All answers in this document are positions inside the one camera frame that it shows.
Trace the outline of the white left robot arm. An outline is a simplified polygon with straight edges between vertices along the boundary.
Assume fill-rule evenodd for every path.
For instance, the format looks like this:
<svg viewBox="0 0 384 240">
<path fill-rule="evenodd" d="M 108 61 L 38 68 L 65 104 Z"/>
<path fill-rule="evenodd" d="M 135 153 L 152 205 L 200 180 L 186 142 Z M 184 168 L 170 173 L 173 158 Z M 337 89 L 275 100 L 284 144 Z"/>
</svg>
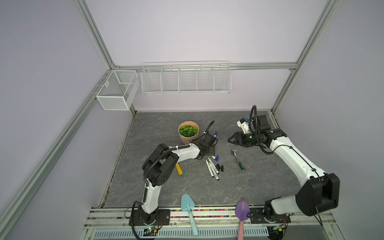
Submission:
<svg viewBox="0 0 384 240">
<path fill-rule="evenodd" d="M 218 142 L 217 134 L 212 135 L 209 132 L 213 124 L 214 121 L 211 121 L 200 137 L 188 141 L 186 145 L 168 147 L 160 144 L 155 148 L 142 166 L 144 195 L 141 202 L 134 202 L 130 216 L 132 224 L 149 225 L 156 220 L 162 185 L 170 178 L 179 162 L 201 160 L 211 153 L 212 147 Z"/>
</svg>

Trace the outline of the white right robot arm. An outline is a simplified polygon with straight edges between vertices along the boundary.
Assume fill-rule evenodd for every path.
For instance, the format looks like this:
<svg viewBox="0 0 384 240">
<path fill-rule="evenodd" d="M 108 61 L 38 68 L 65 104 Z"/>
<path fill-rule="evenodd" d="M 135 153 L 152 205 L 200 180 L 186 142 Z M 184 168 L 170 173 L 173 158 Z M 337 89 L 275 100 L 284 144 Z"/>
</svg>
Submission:
<svg viewBox="0 0 384 240">
<path fill-rule="evenodd" d="M 339 205 L 340 179 L 311 162 L 279 128 L 271 128 L 265 115 L 242 118 L 237 122 L 241 131 L 228 142 L 245 148 L 258 146 L 267 155 L 276 154 L 297 177 L 301 189 L 295 195 L 265 202 L 263 215 L 274 223 L 286 214 L 315 216 Z"/>
</svg>

